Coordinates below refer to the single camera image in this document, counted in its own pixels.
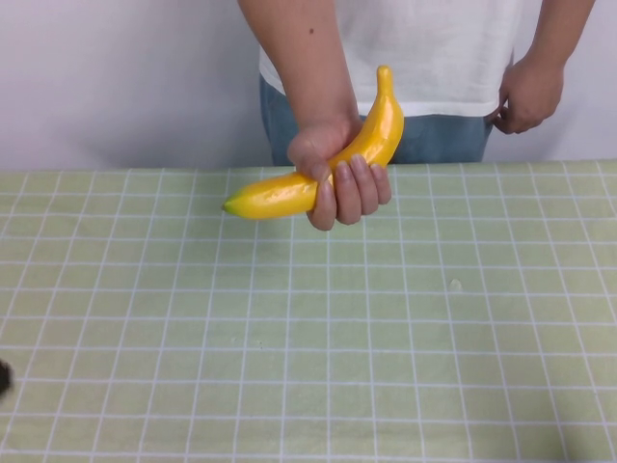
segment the person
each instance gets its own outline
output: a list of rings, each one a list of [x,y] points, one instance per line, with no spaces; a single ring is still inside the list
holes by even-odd
[[[326,162],[360,131],[379,65],[406,118],[393,163],[478,162],[493,127],[523,133],[555,112],[594,3],[542,0],[515,62],[523,0],[238,0],[260,45],[273,162],[319,182],[312,225],[352,225],[391,199],[386,169]]]

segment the fingernail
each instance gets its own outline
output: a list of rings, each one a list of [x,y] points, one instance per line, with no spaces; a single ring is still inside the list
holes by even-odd
[[[351,179],[351,170],[346,162],[340,161],[336,166],[336,170],[338,171],[338,177],[341,180],[349,180]]]
[[[381,180],[384,177],[384,169],[379,164],[371,164],[370,170],[373,171],[376,180]]]
[[[321,197],[324,200],[327,200],[334,193],[334,190],[332,188],[332,184],[329,183],[328,181],[324,181],[320,185],[320,193],[321,193]]]
[[[363,172],[366,169],[366,162],[359,154],[354,154],[351,158],[351,162],[354,166],[354,170],[357,172]]]

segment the finger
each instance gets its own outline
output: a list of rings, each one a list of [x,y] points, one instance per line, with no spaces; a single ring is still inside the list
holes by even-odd
[[[331,230],[335,225],[335,190],[329,181],[324,181],[319,185],[317,189],[317,201],[315,208],[310,211],[307,216],[310,223],[322,232]]]
[[[497,105],[495,111],[493,111],[489,116],[487,116],[489,122],[493,122],[495,119],[497,119],[502,113],[503,109],[505,109],[505,103],[508,101],[508,92],[509,91],[507,83],[504,82],[499,88],[499,104]]]
[[[362,215],[372,214],[379,207],[379,196],[375,179],[368,169],[362,156],[354,154],[351,159],[351,170],[356,178],[360,193]]]
[[[325,182],[332,174],[330,166],[315,152],[315,147],[310,141],[294,140],[287,156],[298,172],[319,183]]]
[[[517,133],[519,133],[519,134],[525,133],[525,132],[531,130],[532,128],[536,128],[541,123],[542,123],[541,121],[534,121],[534,122],[531,122],[531,123],[527,123],[523,128],[521,128],[519,131],[517,131]]]
[[[518,112],[509,110],[507,112],[507,118],[510,119],[510,128],[512,133],[521,134],[530,129],[535,123],[534,118],[530,118],[528,115],[521,115]]]
[[[362,218],[362,202],[354,175],[346,162],[336,166],[336,212],[341,224],[352,225]]]
[[[507,107],[501,108],[499,116],[493,121],[493,125],[506,135],[513,134],[517,128],[514,113]]]
[[[387,204],[392,199],[392,189],[389,185],[388,171],[379,164],[370,166],[370,170],[377,186],[379,204]]]

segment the white wall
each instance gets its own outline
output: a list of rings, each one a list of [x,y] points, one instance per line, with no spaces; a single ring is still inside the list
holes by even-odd
[[[616,16],[598,0],[558,113],[489,160],[617,157]],[[268,164],[256,59],[235,0],[2,0],[0,169]]]

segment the toy banana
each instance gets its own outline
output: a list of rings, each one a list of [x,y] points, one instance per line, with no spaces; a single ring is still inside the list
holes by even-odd
[[[334,171],[340,161],[350,162],[360,154],[368,165],[386,167],[403,136],[405,118],[394,95],[392,71],[377,69],[377,95],[358,136],[329,160]],[[312,210],[317,197],[317,181],[299,172],[267,178],[241,188],[223,204],[223,210],[245,219],[263,220]]]

